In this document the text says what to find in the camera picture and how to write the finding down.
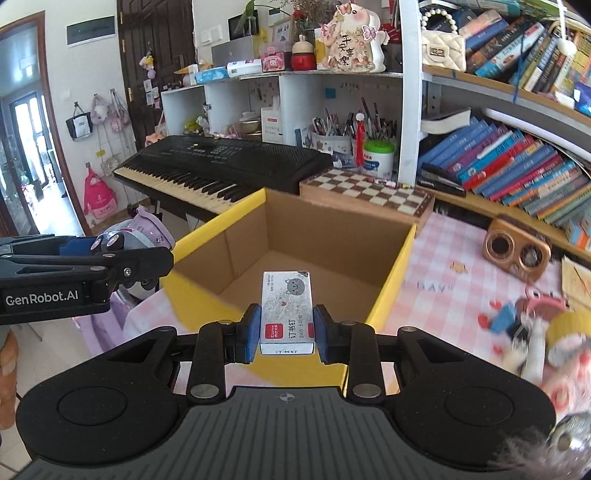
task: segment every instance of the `chessboard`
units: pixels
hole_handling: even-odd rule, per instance
[[[419,188],[392,188],[376,179],[331,169],[300,182],[300,196],[323,205],[416,224],[417,234],[433,211],[435,197]]]

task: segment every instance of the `checkered tablecloth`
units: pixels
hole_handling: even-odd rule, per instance
[[[508,337],[483,329],[478,318],[493,317],[499,305],[523,296],[526,285],[484,259],[485,234],[458,220],[432,214],[415,239],[404,284],[381,333],[395,335],[401,326],[412,325],[500,364],[500,348],[507,346]],[[536,286],[560,295],[560,263],[551,264]],[[131,339],[162,325],[188,333],[176,319],[165,292],[159,291],[129,313],[124,336]],[[186,366],[181,369],[179,392],[186,385],[187,371]],[[391,368],[385,368],[384,374],[387,385],[395,384]],[[266,386],[239,365],[226,367],[226,382],[228,390],[233,385]]]

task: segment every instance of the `door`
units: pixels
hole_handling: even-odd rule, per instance
[[[32,93],[11,103],[10,107],[18,148],[21,157],[27,159],[27,176],[33,184],[39,180],[43,188],[49,183],[46,168],[51,168],[51,164],[39,98]]]
[[[0,111],[0,236],[36,234],[39,231],[21,187],[25,172],[15,165],[1,119]]]
[[[128,97],[129,116],[138,150],[146,135],[154,133],[162,110],[147,105],[146,70],[139,62],[149,52],[154,57],[156,78],[152,87],[182,81],[176,70],[196,62],[191,0],[117,0],[121,66]]]

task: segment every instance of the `pink figurine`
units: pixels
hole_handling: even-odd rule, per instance
[[[379,73],[384,66],[382,45],[389,37],[379,16],[360,5],[338,5],[333,19],[322,25],[320,40],[328,49],[323,65],[336,72]]]

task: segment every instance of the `book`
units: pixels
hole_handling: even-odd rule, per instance
[[[464,108],[452,113],[423,117],[421,132],[431,135],[444,135],[455,132],[455,130],[470,125],[470,114],[471,109]]]
[[[571,220],[578,223],[588,210],[591,210],[591,198],[586,199],[581,205],[578,205],[578,207],[556,220],[553,225],[558,228],[565,228]]]
[[[502,176],[482,191],[482,194],[485,197],[491,199],[499,190],[517,180],[519,177],[528,174],[530,170],[533,170],[538,165],[548,160],[548,158],[555,153],[555,150],[549,145],[543,146],[531,155],[527,154],[528,150],[529,149],[523,151],[519,155],[520,158],[518,160],[516,159],[515,163],[513,163]]]
[[[465,184],[462,186],[466,190],[472,190],[473,188],[478,187],[481,183],[483,183],[488,177],[494,175],[500,169],[506,167],[507,165],[513,163],[515,161],[515,156],[523,152],[527,147],[534,144],[534,139],[531,135],[526,135],[522,140],[518,141],[515,145],[513,145],[509,150],[507,150],[504,154],[499,155],[493,162],[491,162],[488,166],[483,168],[480,172],[474,175],[471,179],[469,179]]]
[[[480,142],[477,146],[463,154],[460,158],[457,159],[457,161],[448,164],[448,166],[445,167],[446,170],[452,174],[458,173],[464,167],[472,163],[480,152],[482,152],[489,145],[493,144],[498,138],[500,138],[507,132],[508,129],[505,125],[501,125],[499,128],[494,129],[492,133],[488,137],[486,137],[482,142]]]
[[[556,45],[558,44],[558,36],[552,35],[549,37],[550,41],[548,42],[548,46],[544,50],[542,56],[540,57],[540,61],[534,68],[534,71],[531,73],[530,79],[527,83],[523,86],[524,90],[531,92],[534,87],[537,85],[538,80],[542,76],[542,72],[546,68],[546,65],[550,62],[554,51],[556,50]]]
[[[462,155],[464,152],[467,152],[473,147],[470,147],[469,144],[473,141],[474,137],[478,137],[482,135],[484,131],[488,128],[488,124],[482,120],[478,125],[474,127],[470,127],[470,131],[458,138],[455,142],[453,142],[449,147],[447,147],[443,152],[439,155],[435,156],[429,163],[431,165],[441,165],[443,162],[447,161],[451,157],[458,157]]]
[[[558,62],[558,58],[561,55],[562,54],[560,53],[560,49],[558,47],[556,47],[554,49],[554,51],[552,52],[552,56],[550,57],[550,61],[547,63],[546,67],[544,68],[544,71],[542,72],[542,75],[540,76],[540,79],[538,80],[538,82],[535,84],[532,92],[534,92],[534,93],[541,92],[544,88],[546,88],[546,86],[548,86],[548,90],[550,89],[551,84],[548,85],[548,82],[550,81],[550,73],[554,70],[554,67],[556,66],[556,62]]]
[[[578,177],[574,178],[571,182],[564,185],[562,188],[559,188],[558,190],[552,192],[550,195],[544,198],[533,200],[527,203],[523,206],[523,208],[529,215],[536,216],[539,211],[562,200],[566,196],[573,193],[575,190],[581,188],[587,182],[588,179],[581,174]]]
[[[504,176],[507,172],[509,172],[509,170],[511,168],[513,168],[514,164],[521,162],[521,161],[523,161],[524,158],[528,158],[529,156],[533,155],[543,146],[544,146],[544,143],[542,142],[542,140],[537,140],[536,142],[533,143],[533,145],[530,145],[523,152],[518,154],[514,158],[512,164],[510,164],[504,168],[501,168],[497,173],[495,173],[494,175],[491,175],[489,178],[485,179],[485,181],[483,181],[480,185],[474,187],[472,190],[474,191],[474,193],[482,193],[486,188],[491,186],[494,182],[496,182],[502,176]]]
[[[468,40],[477,33],[480,33],[485,28],[488,28],[501,20],[503,19],[496,10],[487,10],[483,14],[480,14],[474,20],[468,22],[457,32],[466,40]]]
[[[517,87],[521,84],[522,79],[525,79],[525,83],[530,78],[531,72],[533,72],[535,66],[538,64],[538,61],[540,61],[540,57],[544,52],[544,50],[542,50],[542,45],[546,41],[546,38],[548,38],[548,35],[547,33],[544,33],[544,35],[538,38],[538,41],[535,43],[535,45],[530,48],[530,51],[528,52],[527,57],[524,60],[524,68],[522,69],[522,71],[520,71],[519,69],[515,71],[515,73],[511,76],[511,79],[509,80],[509,85]]]
[[[535,170],[529,172],[526,176],[521,177],[514,181],[512,184],[507,185],[503,190],[498,193],[498,197],[495,196],[495,199],[503,198],[507,195],[515,195],[521,191],[521,189],[528,189],[530,188],[535,182],[541,180],[546,172],[552,170],[555,167],[559,167],[562,165],[563,160],[560,155],[554,155],[553,157],[549,158],[547,161],[543,162]]]
[[[517,130],[513,135],[511,135],[507,140],[501,143],[499,146],[494,148],[491,152],[484,155],[482,158],[478,158],[472,165],[470,165],[464,172],[458,175],[458,180],[462,183],[462,186],[466,188],[463,184],[470,180],[474,175],[481,172],[484,168],[486,168],[490,163],[495,161],[499,156],[504,154],[507,150],[509,150],[513,145],[515,145],[518,141],[523,139],[523,133]]]
[[[461,129],[455,131],[454,133],[452,133],[451,135],[446,137],[444,140],[439,142],[437,145],[435,145],[435,147],[433,147],[431,150],[429,150],[428,152],[419,156],[418,166],[420,167],[423,163],[429,162],[432,158],[435,158],[438,154],[440,154],[442,151],[444,151],[447,147],[452,145],[458,138],[466,135],[466,133],[468,133],[474,125],[478,125],[478,123],[479,123],[479,121],[476,118],[474,118],[474,117],[470,118],[470,125],[468,127],[464,127],[464,128],[461,128]]]
[[[544,33],[544,26],[536,23],[528,28],[523,35],[503,48],[498,54],[487,61],[482,67],[474,73],[483,78],[494,79],[501,73],[515,65],[521,55],[527,54],[527,51],[534,46],[538,38]]]
[[[578,53],[579,45],[583,41],[583,37],[584,37],[584,35],[582,32],[577,32],[574,35],[573,43],[577,47],[577,53]],[[556,81],[554,82],[554,84],[550,88],[551,94],[555,95],[557,92],[560,91],[560,88],[561,88],[563,82],[566,80],[566,77],[569,74],[571,67],[573,66],[575,57],[576,57],[576,55],[566,57],[564,64],[562,65],[562,69],[560,70],[560,73],[556,77]]]
[[[488,128],[484,129],[479,135],[473,137],[472,140],[470,140],[460,150],[454,152],[452,156],[443,160],[438,166],[442,169],[447,170],[448,166],[458,162],[458,160],[460,158],[463,158],[463,156],[466,153],[468,153],[469,151],[472,151],[474,149],[474,147],[478,146],[480,143],[482,143],[484,140],[486,140],[487,137],[490,137],[494,133],[494,131],[495,131],[494,125],[488,126]]]
[[[525,17],[519,17],[511,25],[506,27],[500,35],[489,40],[484,47],[474,53],[467,60],[466,71],[468,73],[474,73],[477,71],[478,68],[519,37],[526,28]]]
[[[490,27],[486,27],[476,35],[471,36],[466,40],[466,58],[469,58],[472,53],[481,48],[491,38],[496,37],[504,29],[509,26],[506,20],[501,19],[497,23],[492,24]]]
[[[571,210],[574,210],[581,205],[585,200],[591,197],[591,184],[585,185],[583,188],[577,190],[571,195],[567,196],[564,200],[560,201],[557,205],[554,205],[549,210],[542,210],[537,217],[546,223],[554,223],[559,221],[564,215],[568,214]]]
[[[558,78],[558,74],[560,73],[560,70],[562,70],[562,65],[564,65],[565,60],[566,60],[566,55],[564,53],[561,53],[558,56],[558,59],[556,60],[554,67],[552,67],[552,71],[548,75],[548,82],[546,83],[544,88],[542,88],[540,90],[540,93],[548,93],[550,91],[550,88],[552,87],[552,85],[554,84],[556,79]]]
[[[562,165],[549,170],[547,174],[535,182],[530,188],[523,189],[521,192],[505,197],[501,200],[504,205],[514,207],[522,205],[528,200],[543,198],[553,191],[566,185],[574,175],[579,172],[574,162],[565,162]]]
[[[591,40],[584,35],[579,43],[579,50],[574,56],[573,65],[558,91],[566,96],[573,96],[574,84],[583,76],[589,62],[591,53]]]

